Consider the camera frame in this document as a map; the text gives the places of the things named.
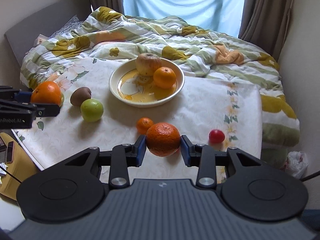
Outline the large orange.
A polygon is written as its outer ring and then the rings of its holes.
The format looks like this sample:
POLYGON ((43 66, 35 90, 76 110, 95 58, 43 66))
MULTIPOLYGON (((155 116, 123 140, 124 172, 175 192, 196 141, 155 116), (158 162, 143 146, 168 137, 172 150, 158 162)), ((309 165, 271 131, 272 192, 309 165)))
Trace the large orange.
POLYGON ((45 81, 39 84, 32 92, 31 103, 61 104, 61 89, 53 81, 45 81))

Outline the small mandarin orange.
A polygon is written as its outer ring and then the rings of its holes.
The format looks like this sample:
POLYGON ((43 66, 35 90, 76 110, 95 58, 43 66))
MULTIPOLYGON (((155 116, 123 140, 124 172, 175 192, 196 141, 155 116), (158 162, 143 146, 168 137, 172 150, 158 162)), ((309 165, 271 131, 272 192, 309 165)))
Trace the small mandarin orange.
POLYGON ((139 134, 145 135, 148 129, 154 125, 154 122, 147 117, 140 118, 136 122, 136 129, 139 134))

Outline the brown kiwi with sticker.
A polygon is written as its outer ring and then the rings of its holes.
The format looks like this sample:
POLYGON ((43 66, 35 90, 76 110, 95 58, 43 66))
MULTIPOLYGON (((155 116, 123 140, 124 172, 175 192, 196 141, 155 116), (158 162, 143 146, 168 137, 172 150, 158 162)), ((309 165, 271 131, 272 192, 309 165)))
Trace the brown kiwi with sticker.
POLYGON ((80 107, 81 104, 92 98, 92 92, 88 87, 80 87, 73 92, 70 98, 70 103, 73 106, 80 107))

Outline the large green apple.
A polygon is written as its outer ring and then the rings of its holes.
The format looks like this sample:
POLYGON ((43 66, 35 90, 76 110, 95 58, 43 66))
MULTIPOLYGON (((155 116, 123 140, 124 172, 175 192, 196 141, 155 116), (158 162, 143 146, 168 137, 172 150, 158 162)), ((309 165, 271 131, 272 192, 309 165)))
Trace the large green apple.
POLYGON ((82 118, 86 122, 99 121, 104 113, 103 104, 96 99, 87 99, 80 106, 82 118))

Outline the cream ceramic fruit bowl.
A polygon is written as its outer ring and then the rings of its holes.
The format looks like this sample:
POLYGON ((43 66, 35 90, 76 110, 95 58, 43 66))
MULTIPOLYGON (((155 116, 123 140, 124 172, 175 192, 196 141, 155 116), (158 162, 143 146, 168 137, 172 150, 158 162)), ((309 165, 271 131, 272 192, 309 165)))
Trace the cream ceramic fruit bowl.
POLYGON ((171 89, 157 87, 152 77, 138 74, 136 61, 131 59, 120 65, 110 76, 110 92, 120 101, 139 108, 150 108, 165 104, 183 88, 185 76, 181 68, 170 60, 161 59, 163 67, 169 67, 176 75, 171 89))

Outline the small green apple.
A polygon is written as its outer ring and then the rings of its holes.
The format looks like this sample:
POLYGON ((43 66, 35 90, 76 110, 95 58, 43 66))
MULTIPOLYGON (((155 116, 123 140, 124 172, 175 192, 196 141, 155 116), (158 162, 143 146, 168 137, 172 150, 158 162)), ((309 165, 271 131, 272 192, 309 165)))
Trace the small green apple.
POLYGON ((64 96, 64 94, 63 94, 63 93, 61 93, 61 102, 60 102, 60 107, 63 105, 64 101, 65 101, 65 96, 64 96))

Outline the black phone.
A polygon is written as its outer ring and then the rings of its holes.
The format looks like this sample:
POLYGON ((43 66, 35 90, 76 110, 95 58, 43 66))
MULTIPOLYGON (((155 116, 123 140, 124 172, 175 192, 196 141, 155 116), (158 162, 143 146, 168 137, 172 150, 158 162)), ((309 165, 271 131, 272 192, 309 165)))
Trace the black phone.
POLYGON ((6 163, 12 163, 12 161, 13 161, 14 145, 15 145, 15 143, 13 141, 10 141, 7 145, 7 151, 6 151, 6 155, 5 155, 5 162, 6 163))

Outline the yellow side table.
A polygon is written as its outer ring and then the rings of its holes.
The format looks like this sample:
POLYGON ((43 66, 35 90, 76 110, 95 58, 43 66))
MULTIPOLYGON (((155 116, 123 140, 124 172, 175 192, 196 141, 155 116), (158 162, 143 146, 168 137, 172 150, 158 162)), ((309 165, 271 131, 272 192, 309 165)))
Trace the yellow side table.
MULTIPOLYGON (((7 164, 7 171, 9 171, 10 174, 15 176, 18 180, 24 181, 39 171, 25 150, 10 135, 2 132, 1 139, 6 145, 11 141, 14 142, 13 161, 12 163, 7 164)), ((2 195, 17 200, 16 193, 19 185, 19 182, 11 176, 1 176, 0 191, 2 195)))

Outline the grey bed headboard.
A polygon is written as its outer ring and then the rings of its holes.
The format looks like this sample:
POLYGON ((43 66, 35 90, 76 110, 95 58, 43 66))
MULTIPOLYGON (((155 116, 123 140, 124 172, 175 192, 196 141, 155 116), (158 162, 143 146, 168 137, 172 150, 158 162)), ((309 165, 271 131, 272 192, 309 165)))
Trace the grey bed headboard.
POLYGON ((4 37, 19 66, 25 53, 40 35, 50 36, 62 28, 73 16, 83 21, 92 12, 89 0, 60 0, 18 22, 5 32, 4 37))

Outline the orange in bowl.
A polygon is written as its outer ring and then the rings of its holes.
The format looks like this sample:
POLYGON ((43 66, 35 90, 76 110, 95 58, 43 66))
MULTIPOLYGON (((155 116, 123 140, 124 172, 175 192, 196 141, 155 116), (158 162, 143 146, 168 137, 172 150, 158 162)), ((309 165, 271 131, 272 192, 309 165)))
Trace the orange in bowl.
POLYGON ((169 67, 158 68, 153 74, 155 85, 161 89, 169 89, 176 82, 176 74, 169 67))

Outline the white plastic bag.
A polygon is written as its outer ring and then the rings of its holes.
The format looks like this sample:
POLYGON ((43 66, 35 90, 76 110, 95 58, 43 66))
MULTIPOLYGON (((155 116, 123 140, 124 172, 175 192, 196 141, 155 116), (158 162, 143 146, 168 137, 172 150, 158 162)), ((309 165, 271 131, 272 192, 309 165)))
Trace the white plastic bag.
POLYGON ((308 158, 304 152, 292 151, 287 155, 284 166, 281 168, 285 173, 300 179, 308 168, 308 158))

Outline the wrinkled yellow apple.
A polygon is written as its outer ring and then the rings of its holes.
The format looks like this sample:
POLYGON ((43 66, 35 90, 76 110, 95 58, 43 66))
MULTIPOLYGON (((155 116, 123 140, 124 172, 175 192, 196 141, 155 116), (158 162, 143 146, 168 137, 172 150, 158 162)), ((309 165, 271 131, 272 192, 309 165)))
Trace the wrinkled yellow apple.
POLYGON ((161 58, 152 53, 142 53, 136 58, 136 69, 142 76, 153 76, 161 66, 161 58))

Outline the striped floral quilt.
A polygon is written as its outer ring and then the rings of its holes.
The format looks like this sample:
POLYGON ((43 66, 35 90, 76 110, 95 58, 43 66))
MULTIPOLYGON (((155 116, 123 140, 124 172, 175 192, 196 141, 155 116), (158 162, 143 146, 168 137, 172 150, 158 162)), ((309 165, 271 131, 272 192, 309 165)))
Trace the striped floral quilt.
POLYGON ((46 80, 70 82, 66 72, 81 59, 93 63, 131 60, 142 53, 171 60, 185 75, 257 85, 263 142, 284 147, 298 144, 299 120, 286 102, 276 60, 254 44, 190 25, 176 16, 152 20, 99 7, 79 28, 29 50, 20 80, 31 89, 46 80))

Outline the light blue window cloth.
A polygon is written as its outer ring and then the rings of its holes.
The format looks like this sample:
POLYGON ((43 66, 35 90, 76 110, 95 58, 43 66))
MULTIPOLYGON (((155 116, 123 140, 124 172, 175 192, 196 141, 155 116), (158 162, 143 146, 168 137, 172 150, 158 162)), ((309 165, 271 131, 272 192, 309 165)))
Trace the light blue window cloth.
POLYGON ((239 35, 245 0, 124 0, 129 16, 177 16, 191 25, 234 37, 239 35))

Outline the right brown curtain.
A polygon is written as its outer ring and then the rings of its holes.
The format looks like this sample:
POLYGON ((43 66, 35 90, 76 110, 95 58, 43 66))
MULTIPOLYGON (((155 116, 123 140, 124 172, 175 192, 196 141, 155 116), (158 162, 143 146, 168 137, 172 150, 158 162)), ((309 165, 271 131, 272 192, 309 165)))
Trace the right brown curtain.
POLYGON ((279 59, 290 24, 293 0, 245 0, 238 38, 279 59))

